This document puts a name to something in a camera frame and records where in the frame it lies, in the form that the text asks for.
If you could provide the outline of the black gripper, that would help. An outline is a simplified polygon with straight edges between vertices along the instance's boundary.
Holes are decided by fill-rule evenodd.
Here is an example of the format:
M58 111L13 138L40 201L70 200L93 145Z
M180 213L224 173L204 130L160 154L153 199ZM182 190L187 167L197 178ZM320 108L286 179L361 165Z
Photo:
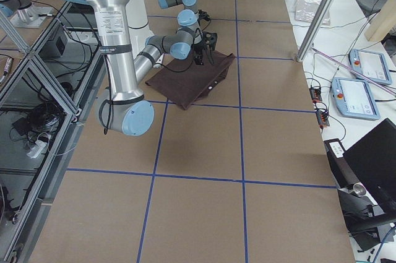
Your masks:
M204 41L206 47L208 47L210 50L215 50L218 35L215 32L202 32L202 40Z
M208 43L205 39L201 38L199 41L195 41L193 44L193 57L195 61L201 61L204 52L208 50Z

